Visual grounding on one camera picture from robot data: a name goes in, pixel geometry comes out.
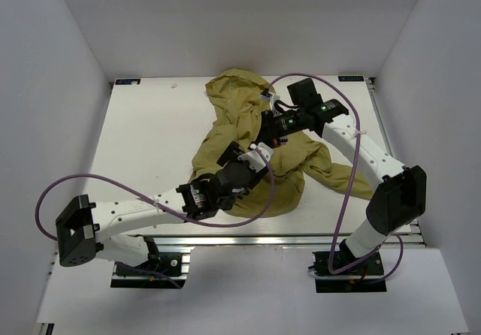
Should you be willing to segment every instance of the cable tie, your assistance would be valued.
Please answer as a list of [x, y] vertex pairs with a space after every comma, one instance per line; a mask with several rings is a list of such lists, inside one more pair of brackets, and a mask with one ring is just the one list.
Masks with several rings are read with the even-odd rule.
[[159, 200], [155, 197], [155, 196], [152, 196], [152, 200], [153, 200], [153, 204], [152, 206], [154, 206], [157, 210], [157, 215], [160, 216], [160, 208], [159, 208]]
[[358, 134], [362, 136], [363, 134], [368, 134], [368, 132], [366, 130], [361, 130], [361, 131], [354, 130], [354, 134], [351, 136], [349, 141], [353, 140]]

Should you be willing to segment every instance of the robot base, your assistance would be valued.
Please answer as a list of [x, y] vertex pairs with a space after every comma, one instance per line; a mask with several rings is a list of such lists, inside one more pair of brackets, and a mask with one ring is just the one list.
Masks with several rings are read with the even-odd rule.
[[[160, 252], [159, 259], [160, 262], [157, 264], [146, 261], [139, 265], [138, 268], [153, 270], [170, 276], [182, 288], [186, 280], [177, 279], [177, 277], [182, 275], [182, 253]], [[117, 265], [117, 263], [113, 274], [114, 276], [110, 281], [111, 288], [176, 288], [169, 281], [159, 279], [157, 276], [125, 269]]]
[[[314, 252], [315, 264], [312, 269], [316, 275], [317, 293], [359, 293], [386, 292], [386, 282], [375, 282], [384, 275], [383, 262], [379, 253], [351, 269], [332, 275], [328, 269], [329, 251]], [[334, 268], [339, 268], [338, 257], [334, 258]]]

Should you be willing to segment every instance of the white floor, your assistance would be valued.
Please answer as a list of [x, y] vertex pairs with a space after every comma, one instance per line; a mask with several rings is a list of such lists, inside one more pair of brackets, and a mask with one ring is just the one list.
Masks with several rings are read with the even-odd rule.
[[[381, 147], [383, 137], [366, 84], [340, 83], [336, 76], [324, 77], [349, 96], [367, 130]], [[290, 103], [286, 86], [300, 80], [290, 77], [275, 86], [281, 98]], [[139, 85], [115, 86], [98, 144], [92, 173], [119, 180], [147, 195], [165, 192], [188, 181], [191, 160], [215, 120], [213, 106], [205, 92], [210, 78], [142, 79]], [[334, 91], [317, 83], [327, 101], [339, 98]], [[309, 133], [315, 140], [315, 134]], [[333, 161], [349, 162], [329, 145]], [[283, 216], [259, 219], [240, 228], [206, 228], [191, 224], [163, 225], [133, 231], [136, 234], [332, 234], [343, 195], [304, 175], [306, 186], [299, 206]], [[86, 193], [91, 201], [113, 201], [131, 195], [111, 185], [90, 180]], [[367, 201], [351, 198], [342, 232], [353, 232], [365, 218]], [[220, 211], [209, 222], [233, 223], [241, 219]], [[409, 233], [409, 226], [401, 229]]]
[[[399, 250], [383, 249], [386, 269]], [[317, 294], [308, 249], [195, 248], [184, 288], [110, 288], [111, 263], [57, 263], [39, 322], [54, 335], [450, 335], [467, 331], [439, 250], [408, 249], [386, 293]]]

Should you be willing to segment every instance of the fabric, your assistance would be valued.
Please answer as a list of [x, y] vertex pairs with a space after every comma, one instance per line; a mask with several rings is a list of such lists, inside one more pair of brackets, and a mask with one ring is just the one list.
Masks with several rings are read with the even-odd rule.
[[[216, 163], [231, 141], [246, 151], [261, 126], [261, 112], [269, 103], [259, 99], [268, 83], [259, 75], [231, 69], [206, 85], [207, 95], [215, 108], [217, 120], [192, 159], [191, 180], [202, 174], [214, 174], [221, 167]], [[345, 192], [351, 167], [333, 164], [328, 147], [312, 140], [304, 132], [289, 135], [286, 145], [274, 150], [271, 165], [275, 176], [274, 201], [264, 217], [278, 216], [294, 210], [304, 190], [304, 174], [333, 190]], [[243, 199], [236, 200], [233, 216], [253, 217], [268, 200], [271, 181], [264, 179]], [[363, 176], [356, 174], [352, 195], [370, 199], [372, 191]]]

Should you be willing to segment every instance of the cable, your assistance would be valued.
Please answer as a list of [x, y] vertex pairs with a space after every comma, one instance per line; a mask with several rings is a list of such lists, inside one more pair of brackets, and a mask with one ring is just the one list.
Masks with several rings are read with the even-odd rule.
[[276, 109], [278, 113], [286, 113], [285, 110], [277, 102], [274, 102], [274, 109]]
[[[356, 129], [356, 135], [355, 135], [355, 149], [354, 149], [354, 158], [352, 160], [352, 170], [351, 170], [351, 176], [349, 177], [349, 182], [348, 182], [348, 185], [347, 185], [347, 190], [346, 190], [346, 193], [344, 194], [344, 199], [343, 199], [343, 204], [342, 204], [342, 207], [340, 208], [340, 213], [339, 213], [339, 218], [337, 219], [337, 224], [336, 224], [336, 228], [334, 229], [334, 235], [332, 237], [332, 244], [331, 244], [331, 251], [329, 252], [329, 260], [328, 260], [328, 269], [329, 269], [329, 272], [333, 275], [337, 275], [339, 273], [342, 273], [348, 269], [350, 269], [351, 267], [354, 267], [356, 266], [357, 264], [360, 264], [362, 263], [363, 261], [367, 260], [369, 257], [371, 257], [373, 254], [375, 254], [377, 251], [379, 251], [381, 245], [377, 246], [374, 250], [372, 250], [371, 252], [369, 252], [368, 254], [362, 256], [361, 258], [358, 258], [357, 260], [355, 260], [354, 262], [346, 265], [346, 266], [343, 266], [339, 269], [334, 269], [333, 268], [333, 263], [334, 263], [334, 255], [335, 255], [335, 251], [336, 251], [336, 243], [337, 243], [337, 239], [339, 237], [339, 233], [340, 233], [340, 226], [342, 225], [343, 223], [343, 219], [344, 219], [344, 215], [346, 214], [346, 208], [347, 208], [347, 203], [349, 201], [349, 196], [351, 195], [351, 191], [352, 191], [352, 186], [354, 184], [354, 179], [355, 179], [355, 172], [358, 168], [358, 160], [359, 160], [359, 149], [361, 147], [361, 120], [359, 119], [359, 113], [358, 111], [355, 109], [354, 105], [352, 104], [352, 102], [347, 98], [346, 95], [344, 95], [336, 86], [334, 86], [332, 83], [328, 82], [327, 80], [324, 80], [323, 78], [319, 77], [319, 76], [314, 76], [312, 74], [304, 74], [304, 73], [301, 73], [301, 72], [292, 72], [290, 74], [283, 74], [282, 76], [279, 76], [279, 77], [276, 77], [274, 80], [272, 80], [268, 86], [267, 86], [267, 90], [269, 90], [277, 81], [285, 78], [285, 77], [290, 77], [290, 76], [302, 76], [302, 77], [309, 77], [309, 78], [313, 78], [314, 80], [318, 80], [322, 83], [324, 83], [325, 85], [327, 85], [328, 87], [330, 87], [331, 89], [333, 89], [350, 107], [353, 115], [354, 115], [354, 118], [355, 118], [355, 129]], [[400, 255], [400, 258], [399, 258], [399, 263], [401, 263], [401, 258], [402, 258], [402, 251], [401, 251], [401, 255]]]
[[368, 266], [366, 265], [365, 268], [364, 268], [364, 274], [361, 276], [360, 279], [357, 279], [357, 280], [351, 280], [349, 281], [351, 284], [359, 284], [362, 280], [364, 280], [366, 278], [366, 276], [368, 275]]
[[290, 108], [291, 110], [297, 110], [299, 108], [299, 106], [296, 106], [294, 104], [287, 104], [286, 102], [284, 101], [281, 101], [281, 100], [277, 100], [274, 102], [275, 104], [280, 104], [284, 107], [287, 107], [287, 108]]
[[391, 269], [391, 271], [389, 271], [386, 275], [384, 275], [383, 277], [381, 277], [379, 279], [375, 279], [375, 280], [370, 281], [368, 284], [377, 284], [378, 282], [386, 280], [388, 277], [390, 277], [398, 269], [399, 265], [401, 265], [401, 261], [403, 259], [403, 255], [404, 255], [404, 242], [401, 239], [401, 236], [399, 236], [398, 234], [392, 234], [391, 236], [397, 237], [398, 240], [399, 240], [399, 257], [398, 257], [398, 260], [396, 261], [396, 264]]

